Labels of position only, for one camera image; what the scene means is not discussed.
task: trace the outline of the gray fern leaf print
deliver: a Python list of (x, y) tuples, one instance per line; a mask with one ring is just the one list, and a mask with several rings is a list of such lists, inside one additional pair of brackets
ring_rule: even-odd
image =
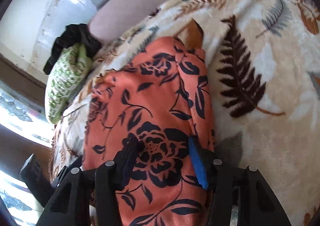
[(280, 31), (287, 27), (287, 22), (291, 19), (291, 11), (284, 0), (276, 0), (275, 5), (269, 9), (268, 16), (262, 20), (265, 27), (260, 34), (256, 36), (259, 38), (267, 31), (274, 35), (282, 37)]

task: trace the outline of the green knit fabric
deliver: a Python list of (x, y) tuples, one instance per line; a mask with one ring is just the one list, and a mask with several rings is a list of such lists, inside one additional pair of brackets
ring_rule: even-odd
[(45, 114), (47, 120), (57, 124), (72, 92), (88, 74), (92, 60), (87, 57), (83, 44), (63, 49), (49, 74), (45, 89)]

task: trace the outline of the white wall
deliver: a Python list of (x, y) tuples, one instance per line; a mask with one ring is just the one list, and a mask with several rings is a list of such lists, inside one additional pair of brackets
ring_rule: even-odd
[(13, 0), (0, 21), (0, 53), (16, 66), (46, 83), (47, 76), (33, 53), (36, 37), (52, 0)]

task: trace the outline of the orange floral fabric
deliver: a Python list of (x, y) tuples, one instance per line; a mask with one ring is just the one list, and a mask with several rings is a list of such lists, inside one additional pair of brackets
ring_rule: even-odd
[(213, 150), (213, 122), (202, 49), (177, 38), (149, 44), (93, 89), (84, 142), (85, 169), (113, 159), (130, 138), (140, 152), (129, 184), (117, 192), (123, 225), (201, 225), (207, 193), (199, 185), (188, 138)]

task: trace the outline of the fern-patterned blanket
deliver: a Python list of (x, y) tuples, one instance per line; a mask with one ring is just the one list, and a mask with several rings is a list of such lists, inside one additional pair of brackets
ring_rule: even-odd
[[(92, 87), (110, 70), (121, 70), (136, 54), (146, 53), (156, 38), (177, 37), (188, 53), (203, 49), (217, 155), (233, 166), (256, 165), (292, 226), (307, 225), (320, 203), (319, 22), (318, 9), (302, 0), (168, 0), (102, 49), (74, 104), (91, 117), (94, 110), (81, 102)], [(175, 78), (170, 75), (164, 80)], [(70, 108), (72, 117), (64, 113), (57, 141), (75, 133), (78, 125), (72, 124), (80, 117), (85, 127), (87, 117)], [(77, 137), (86, 140), (84, 131)], [(96, 150), (108, 151), (105, 146)], [(132, 204), (130, 196), (126, 202)], [(145, 218), (132, 225), (156, 223)]]

